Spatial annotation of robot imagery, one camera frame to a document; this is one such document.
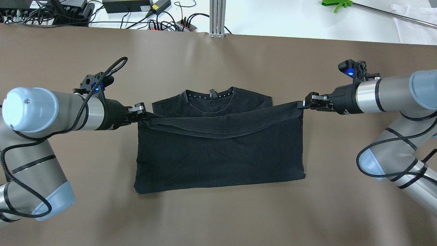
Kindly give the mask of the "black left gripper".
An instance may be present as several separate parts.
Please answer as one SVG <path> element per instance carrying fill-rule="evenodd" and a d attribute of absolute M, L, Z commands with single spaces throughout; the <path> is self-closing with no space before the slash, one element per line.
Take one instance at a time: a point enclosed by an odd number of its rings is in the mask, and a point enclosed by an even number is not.
<path fill-rule="evenodd" d="M 116 130 L 132 123 L 152 119 L 152 113 L 147 112 L 145 104 L 140 102 L 132 106 L 124 106 L 117 100 L 105 99 L 103 103 L 103 130 Z"/>

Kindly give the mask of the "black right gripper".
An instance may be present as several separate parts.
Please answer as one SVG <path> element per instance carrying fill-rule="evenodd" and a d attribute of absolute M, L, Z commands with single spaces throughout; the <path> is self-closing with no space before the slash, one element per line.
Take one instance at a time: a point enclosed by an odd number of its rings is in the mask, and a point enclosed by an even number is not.
<path fill-rule="evenodd" d="M 358 86 L 349 84 L 335 88 L 330 94 L 310 92 L 304 100 L 297 102 L 297 109 L 337 112 L 340 115 L 362 114 L 356 100 L 357 88 Z"/>

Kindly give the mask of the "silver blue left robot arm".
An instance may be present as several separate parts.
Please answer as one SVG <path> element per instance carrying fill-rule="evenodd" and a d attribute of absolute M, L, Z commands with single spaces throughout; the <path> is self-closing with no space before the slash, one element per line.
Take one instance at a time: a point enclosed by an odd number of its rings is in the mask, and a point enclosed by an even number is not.
<path fill-rule="evenodd" d="M 70 182 L 49 138 L 73 131 L 106 131 L 138 122 L 143 103 L 123 106 L 94 95 L 68 94 L 44 88 L 18 87 L 2 104 L 1 225 L 22 218 L 45 220 L 75 202 Z"/>

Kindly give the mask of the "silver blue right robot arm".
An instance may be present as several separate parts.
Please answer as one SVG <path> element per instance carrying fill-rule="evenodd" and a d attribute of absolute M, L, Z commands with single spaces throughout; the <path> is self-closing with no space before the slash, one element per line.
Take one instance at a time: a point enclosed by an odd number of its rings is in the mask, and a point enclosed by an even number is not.
<path fill-rule="evenodd" d="M 311 92 L 298 108 L 343 115 L 399 112 L 400 117 L 359 152 L 356 165 L 367 176 L 390 180 L 435 216 L 436 172 L 414 153 L 436 137 L 436 70 L 388 78 L 346 74 L 353 84 L 330 94 Z"/>

